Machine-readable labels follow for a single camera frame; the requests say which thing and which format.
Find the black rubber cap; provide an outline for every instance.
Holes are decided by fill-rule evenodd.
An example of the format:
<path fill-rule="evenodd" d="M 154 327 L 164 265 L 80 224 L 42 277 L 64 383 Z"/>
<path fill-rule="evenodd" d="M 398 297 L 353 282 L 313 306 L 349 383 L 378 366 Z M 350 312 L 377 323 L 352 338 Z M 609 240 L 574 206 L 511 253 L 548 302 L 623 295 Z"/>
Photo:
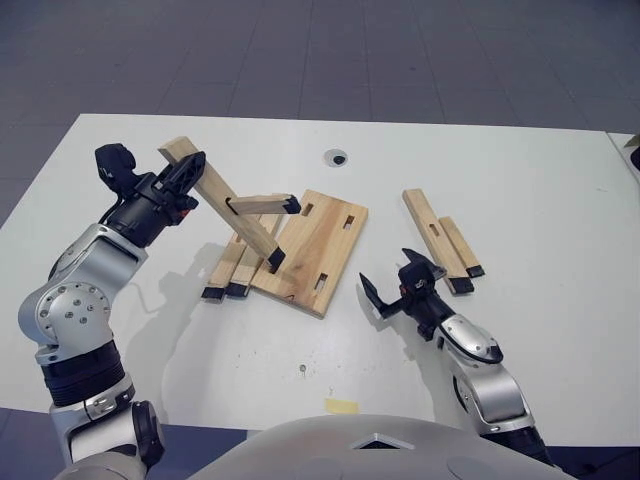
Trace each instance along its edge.
<path fill-rule="evenodd" d="M 291 195 L 291 198 L 289 198 L 287 200 L 287 203 L 285 203 L 283 206 L 284 206 L 284 211 L 290 215 L 300 213 L 300 210 L 302 210 L 302 207 L 300 206 L 300 202 L 298 202 L 298 199 L 293 195 Z"/>
<path fill-rule="evenodd" d="M 210 300 L 213 303 L 221 303 L 224 297 L 224 288 L 206 287 L 202 292 L 202 298 Z"/>
<path fill-rule="evenodd" d="M 480 265 L 476 265 L 475 267 L 467 268 L 467 273 L 469 274 L 469 277 L 476 278 L 484 275 L 484 270 Z"/>
<path fill-rule="evenodd" d="M 631 163 L 633 166 L 640 170 L 640 147 L 631 152 Z"/>
<path fill-rule="evenodd" d="M 450 278 L 449 281 L 453 285 L 453 291 L 456 295 L 473 292 L 473 283 L 470 278 Z"/>
<path fill-rule="evenodd" d="M 230 283 L 227 285 L 227 288 L 224 289 L 224 293 L 230 297 L 244 298 L 249 293 L 249 286 L 240 283 Z"/>
<path fill-rule="evenodd" d="M 280 247 L 276 248 L 273 253 L 269 255 L 269 258 L 267 258 L 267 262 L 269 262 L 269 265 L 271 265 L 271 269 L 269 270 L 271 273 L 276 273 L 278 271 L 278 268 L 280 268 L 284 257 L 285 254 L 280 249 Z"/>

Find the wooden leg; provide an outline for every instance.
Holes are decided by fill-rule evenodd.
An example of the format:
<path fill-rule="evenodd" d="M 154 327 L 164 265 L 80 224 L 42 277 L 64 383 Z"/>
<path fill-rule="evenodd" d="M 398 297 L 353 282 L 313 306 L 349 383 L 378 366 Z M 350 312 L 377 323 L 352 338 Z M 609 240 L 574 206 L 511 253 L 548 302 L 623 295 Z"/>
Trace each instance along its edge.
<path fill-rule="evenodd" d="M 178 137 L 162 145 L 158 151 L 171 164 L 178 163 L 184 157 L 198 153 L 199 150 L 187 137 Z M 207 162 L 202 177 L 196 184 L 196 191 L 213 209 L 233 228 L 240 237 L 262 258 L 266 259 L 273 271 L 276 271 L 284 252 L 272 235 L 264 229 L 254 216 L 236 215 L 227 205 L 228 198 L 236 198 L 224 179 Z"/>

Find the black cable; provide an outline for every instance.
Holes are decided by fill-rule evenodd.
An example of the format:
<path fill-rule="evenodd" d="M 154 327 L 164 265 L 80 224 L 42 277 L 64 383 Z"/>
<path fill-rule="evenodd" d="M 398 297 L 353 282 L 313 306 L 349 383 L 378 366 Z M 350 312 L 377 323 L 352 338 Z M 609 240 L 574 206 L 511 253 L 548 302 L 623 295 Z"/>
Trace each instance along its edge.
<path fill-rule="evenodd" d="M 98 223 L 104 223 L 107 218 L 109 218 L 111 216 L 111 214 L 113 212 L 116 211 L 116 209 L 122 205 L 122 195 L 118 195 L 118 198 L 116 199 L 116 203 L 114 203 L 113 205 L 111 205 L 109 207 L 109 210 L 107 210 L 106 212 L 104 212 L 104 215 L 102 215 L 102 217 L 100 217 L 100 220 L 98 220 Z"/>
<path fill-rule="evenodd" d="M 584 464 L 583 467 L 585 468 L 585 471 L 583 472 L 579 472 L 579 473 L 572 473 L 572 475 L 574 477 L 577 478 L 582 478 L 582 477 L 586 477 L 587 475 L 593 475 L 594 473 L 598 472 L 600 469 L 611 465 L 612 463 L 617 462 L 618 460 L 620 460 L 621 458 L 624 458 L 628 455 L 634 454 L 634 453 L 638 453 L 640 450 L 638 450 L 637 448 L 634 448 L 633 450 L 629 450 L 626 452 L 622 452 L 619 453 L 618 455 L 616 455 L 613 458 L 610 458 L 609 460 L 607 460 L 606 462 L 602 462 L 600 465 L 592 465 L 592 464 Z"/>

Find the wooden board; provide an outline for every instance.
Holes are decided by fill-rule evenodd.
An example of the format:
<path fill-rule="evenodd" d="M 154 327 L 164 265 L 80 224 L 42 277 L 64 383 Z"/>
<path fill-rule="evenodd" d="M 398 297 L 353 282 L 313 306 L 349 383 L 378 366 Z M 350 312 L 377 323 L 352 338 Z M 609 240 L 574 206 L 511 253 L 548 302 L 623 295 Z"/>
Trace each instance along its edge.
<path fill-rule="evenodd" d="M 282 265 L 276 273 L 262 265 L 251 285 L 323 317 L 368 210 L 312 190 L 300 204 L 278 236 Z"/>
<path fill-rule="evenodd" d="M 467 274 L 471 278 L 480 277 L 484 275 L 484 269 L 480 262 L 476 258 L 475 254 L 471 250 L 471 247 L 462 236 L 462 232 L 458 229 L 458 226 L 451 217 L 442 217 L 438 219 L 442 229 L 447 234 L 447 238 L 453 245 L 454 250 L 460 257 L 462 265 L 467 270 Z"/>
<path fill-rule="evenodd" d="M 281 214 L 264 214 L 260 218 L 262 225 L 267 232 L 275 235 L 282 221 Z M 249 284 L 251 279 L 260 268 L 262 258 L 254 252 L 251 247 L 245 249 L 242 258 L 233 272 L 233 276 L 229 280 L 229 284 L 225 289 L 225 293 L 230 297 L 246 297 L 249 293 Z"/>
<path fill-rule="evenodd" d="M 402 192 L 402 198 L 407 204 L 413 221 L 427 244 L 433 260 L 447 270 L 445 279 L 451 293 L 472 292 L 473 284 L 469 279 L 469 275 L 422 190 L 419 188 L 405 190 Z"/>
<path fill-rule="evenodd" d="M 199 150 L 187 137 L 177 137 L 162 145 L 158 151 L 169 163 L 175 164 Z M 204 173 L 195 189 L 258 255 L 267 260 L 272 258 L 278 259 L 278 262 L 281 261 L 282 252 L 278 248 L 278 243 L 260 225 L 255 216 L 236 215 L 229 208 L 226 200 L 235 198 L 236 194 L 209 162 L 205 163 Z"/>

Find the white table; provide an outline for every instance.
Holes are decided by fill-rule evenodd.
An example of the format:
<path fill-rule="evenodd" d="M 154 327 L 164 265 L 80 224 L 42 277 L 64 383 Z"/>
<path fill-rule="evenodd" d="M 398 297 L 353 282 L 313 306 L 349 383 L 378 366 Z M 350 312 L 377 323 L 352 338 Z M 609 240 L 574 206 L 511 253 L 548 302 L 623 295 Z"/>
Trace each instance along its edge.
<path fill-rule="evenodd" d="M 0 406 L 49 406 L 16 312 L 114 199 L 93 150 L 122 142 L 138 171 L 158 172 L 155 148 L 177 135 L 240 195 L 311 188 L 369 207 L 369 219 L 324 320 L 257 292 L 200 302 L 231 230 L 204 202 L 166 229 L 111 317 L 137 398 L 162 420 L 264 429 L 323 414 L 333 396 L 458 425 L 433 346 L 402 314 L 376 323 L 358 289 L 362 271 L 395 299 L 400 248 L 426 252 L 401 200 L 420 187 L 487 271 L 472 295 L 439 292 L 500 341 L 547 443 L 640 442 L 638 185 L 605 133 L 569 130 L 82 115 L 0 230 Z M 323 162 L 330 148 L 346 166 Z"/>

